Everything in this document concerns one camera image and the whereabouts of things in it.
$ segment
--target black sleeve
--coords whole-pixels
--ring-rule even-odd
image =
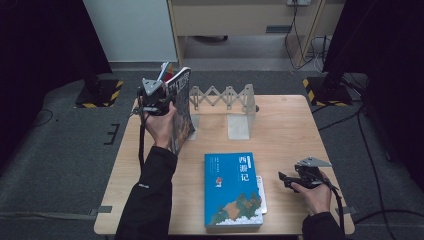
[[[177,156],[153,146],[131,190],[115,239],[167,239]]]
[[[336,220],[330,212],[323,212],[308,216],[303,221],[303,238],[305,240],[342,240],[342,233]]]

